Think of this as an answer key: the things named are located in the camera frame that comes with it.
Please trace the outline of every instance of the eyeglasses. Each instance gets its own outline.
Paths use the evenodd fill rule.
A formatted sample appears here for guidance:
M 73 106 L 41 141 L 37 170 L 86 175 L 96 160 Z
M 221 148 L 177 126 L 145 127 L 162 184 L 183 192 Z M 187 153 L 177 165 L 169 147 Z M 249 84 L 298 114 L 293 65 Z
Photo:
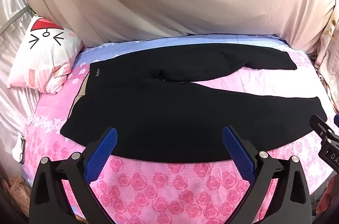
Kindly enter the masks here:
M 25 139 L 21 139 L 21 149 L 22 149 L 22 153 L 20 153 L 20 164 L 23 165 L 25 162 L 25 149 L 26 149 Z

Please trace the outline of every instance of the white pillowcase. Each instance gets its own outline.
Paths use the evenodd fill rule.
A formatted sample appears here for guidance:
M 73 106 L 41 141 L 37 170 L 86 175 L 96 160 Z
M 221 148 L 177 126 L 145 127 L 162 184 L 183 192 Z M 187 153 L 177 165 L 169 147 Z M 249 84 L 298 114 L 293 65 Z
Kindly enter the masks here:
M 82 41 L 73 31 L 45 18 L 33 17 L 15 57 L 7 87 L 59 92 L 82 47 Z

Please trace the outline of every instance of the floral fabric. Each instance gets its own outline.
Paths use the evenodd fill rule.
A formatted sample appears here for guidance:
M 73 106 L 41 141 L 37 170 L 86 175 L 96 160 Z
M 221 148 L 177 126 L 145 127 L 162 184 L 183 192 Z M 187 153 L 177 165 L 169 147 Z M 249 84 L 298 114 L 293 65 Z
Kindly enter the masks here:
M 227 77 L 199 84 L 257 95 L 318 96 L 328 116 L 327 123 L 336 129 L 332 122 L 335 112 L 307 55 L 288 47 L 282 50 L 289 52 L 297 70 L 242 68 Z M 25 136 L 24 170 L 31 179 L 42 157 L 61 160 L 83 151 L 84 147 L 60 135 L 60 128 L 88 71 L 89 62 L 78 63 L 63 91 L 41 96 Z M 298 156 L 312 193 L 332 172 L 318 157 L 319 150 L 320 138 L 312 132 L 269 154 L 281 159 Z M 265 215 L 276 184 L 272 180 L 255 221 Z M 69 183 L 64 182 L 64 186 L 74 211 L 83 216 Z M 222 224 L 243 198 L 249 183 L 242 180 L 233 161 L 164 164 L 110 156 L 98 180 L 90 186 L 117 224 Z

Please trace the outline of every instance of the pink rose pattern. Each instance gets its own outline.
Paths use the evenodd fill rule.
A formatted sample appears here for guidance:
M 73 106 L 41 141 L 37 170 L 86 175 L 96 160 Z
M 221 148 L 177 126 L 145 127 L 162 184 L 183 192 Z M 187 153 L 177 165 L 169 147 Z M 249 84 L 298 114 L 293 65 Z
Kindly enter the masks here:
M 188 187 L 189 184 L 186 178 L 182 177 L 181 175 L 178 175 L 173 180 L 173 185 L 176 189 L 185 189 Z
M 135 190 L 142 190 L 147 186 L 147 180 L 144 175 L 138 173 L 133 174 L 131 185 Z
M 74 90 L 70 91 L 77 93 L 88 70 L 89 65 L 86 64 L 76 67 L 69 75 L 70 79 L 64 84 L 64 88 L 72 87 Z M 62 93 L 67 92 L 61 91 L 55 97 L 67 104 L 67 99 L 60 98 L 65 95 Z M 60 106 L 51 99 L 48 94 L 43 94 L 40 102 Z M 66 122 L 69 112 L 66 107 L 54 116 L 45 112 L 45 107 L 43 111 L 37 107 L 25 135 L 27 144 L 23 167 L 30 178 L 33 178 L 42 157 L 61 160 L 76 151 L 83 151 L 83 147 L 66 141 L 60 135 L 60 128 Z M 336 129 L 331 118 L 327 123 Z M 294 143 L 269 151 L 269 154 L 274 158 L 283 159 L 292 155 L 298 156 L 310 192 L 313 192 L 332 171 L 318 157 L 319 149 L 320 139 L 315 133 L 310 133 Z M 79 212 L 69 183 L 64 181 L 64 187 L 70 204 Z M 241 179 L 231 161 L 154 164 L 111 156 L 99 179 L 92 182 L 90 187 L 117 224 L 183 223 L 192 221 L 192 218 L 199 224 L 223 224 L 243 198 L 249 184 Z M 262 219 L 265 215 L 275 188 L 276 181 L 272 180 L 254 221 Z
M 168 208 L 168 203 L 165 201 L 165 198 L 159 197 L 153 200 L 152 208 L 156 211 L 164 213 Z
M 113 157 L 113 159 L 110 162 L 110 167 L 112 168 L 112 171 L 114 173 L 118 173 L 119 171 L 124 169 L 124 161 L 122 161 L 118 157 Z
M 153 183 L 158 189 L 162 189 L 168 185 L 168 177 L 162 173 L 155 173 Z
M 168 209 L 171 214 L 178 214 L 184 211 L 184 205 L 182 203 L 179 203 L 178 201 L 172 201 L 172 203 L 168 205 Z

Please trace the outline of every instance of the blue striped sheet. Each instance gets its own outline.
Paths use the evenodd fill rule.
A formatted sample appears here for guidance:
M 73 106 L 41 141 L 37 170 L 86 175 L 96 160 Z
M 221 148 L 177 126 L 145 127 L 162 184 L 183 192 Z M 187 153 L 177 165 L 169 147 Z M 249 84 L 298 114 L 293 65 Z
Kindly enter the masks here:
M 233 34 L 209 34 L 209 35 L 194 35 L 183 37 L 169 37 L 164 39 L 152 40 L 152 41 L 133 41 L 122 43 L 105 43 L 98 47 L 86 49 L 84 52 L 77 56 L 74 63 L 74 67 L 85 62 L 87 64 L 104 61 L 117 57 L 119 55 L 174 45 L 185 44 L 199 44 L 199 43 L 238 43 L 257 45 L 271 48 L 289 47 L 286 42 L 276 36 L 268 35 L 233 35 Z

